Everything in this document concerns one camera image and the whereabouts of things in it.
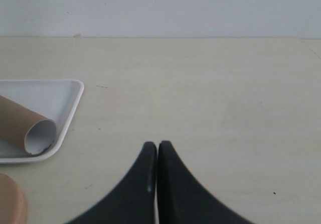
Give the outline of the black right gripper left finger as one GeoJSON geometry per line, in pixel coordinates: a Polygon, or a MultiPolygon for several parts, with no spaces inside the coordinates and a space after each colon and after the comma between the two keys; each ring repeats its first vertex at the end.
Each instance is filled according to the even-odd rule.
{"type": "Polygon", "coordinates": [[[122,180],[89,210],[69,223],[155,223],[157,148],[146,142],[122,180]]]}

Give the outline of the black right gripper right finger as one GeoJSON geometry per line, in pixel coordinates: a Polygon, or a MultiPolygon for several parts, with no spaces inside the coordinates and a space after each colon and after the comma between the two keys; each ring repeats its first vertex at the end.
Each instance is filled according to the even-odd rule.
{"type": "Polygon", "coordinates": [[[251,223],[201,185],[170,141],[158,148],[157,207],[159,223],[251,223]]]}

